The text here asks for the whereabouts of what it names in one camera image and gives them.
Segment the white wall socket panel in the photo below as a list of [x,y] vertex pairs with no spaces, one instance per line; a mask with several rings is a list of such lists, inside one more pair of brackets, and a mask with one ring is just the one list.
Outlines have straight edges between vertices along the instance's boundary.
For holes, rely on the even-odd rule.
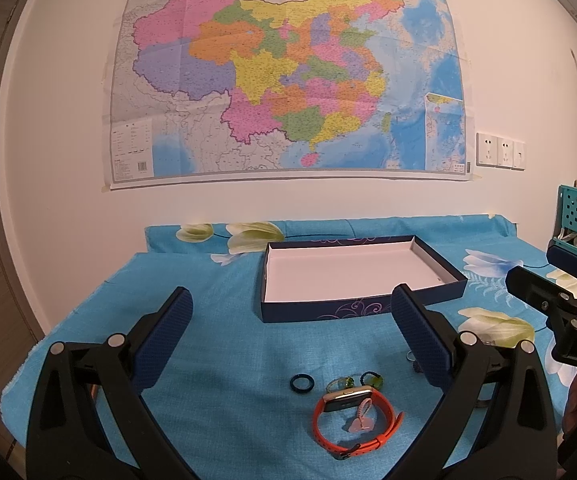
[[476,133],[476,165],[523,171],[526,169],[527,144],[523,141]]

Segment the colourful wall map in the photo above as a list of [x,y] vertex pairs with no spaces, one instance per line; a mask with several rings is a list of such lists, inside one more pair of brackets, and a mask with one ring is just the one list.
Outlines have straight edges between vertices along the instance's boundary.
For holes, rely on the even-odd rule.
[[448,0],[126,0],[114,33],[111,188],[471,175]]

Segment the navy shallow box tray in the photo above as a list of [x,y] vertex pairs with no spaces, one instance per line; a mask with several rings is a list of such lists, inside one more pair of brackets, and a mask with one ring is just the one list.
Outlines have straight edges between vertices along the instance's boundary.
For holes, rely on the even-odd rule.
[[440,304],[461,298],[467,277],[416,235],[271,243],[261,266],[261,320],[388,313],[391,293],[401,284],[423,304]]

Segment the orange smart watch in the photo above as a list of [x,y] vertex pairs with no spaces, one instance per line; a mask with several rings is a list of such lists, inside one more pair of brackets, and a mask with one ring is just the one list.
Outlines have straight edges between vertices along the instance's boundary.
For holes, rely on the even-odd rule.
[[[384,420],[385,428],[372,440],[355,442],[350,448],[335,444],[327,440],[319,426],[319,419],[324,413],[333,413],[343,410],[354,409],[354,418],[348,427],[351,434],[370,432],[374,430],[375,420],[369,416],[372,411],[377,411]],[[361,456],[382,448],[388,440],[399,430],[402,425],[404,414],[397,412],[381,391],[370,386],[351,387],[325,393],[317,401],[312,416],[312,432],[317,444],[326,452],[333,455],[337,460],[346,460],[349,457]]]

